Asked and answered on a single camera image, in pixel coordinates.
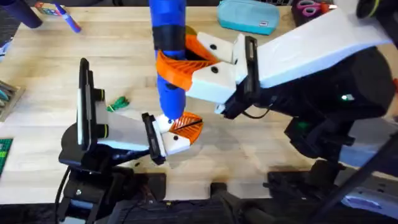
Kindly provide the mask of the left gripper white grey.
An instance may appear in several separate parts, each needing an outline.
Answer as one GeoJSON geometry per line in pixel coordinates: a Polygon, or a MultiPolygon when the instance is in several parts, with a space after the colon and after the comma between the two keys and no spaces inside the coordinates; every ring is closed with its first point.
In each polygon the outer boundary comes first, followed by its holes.
{"type": "Polygon", "coordinates": [[[202,129],[202,118],[190,112],[183,112],[178,119],[164,114],[154,118],[148,113],[140,120],[132,119],[107,111],[104,101],[96,101],[93,92],[78,90],[76,123],[62,136],[58,161],[79,170],[107,170],[150,155],[161,165],[165,156],[188,150],[202,129]],[[164,153],[154,121],[162,132],[164,153]]]}

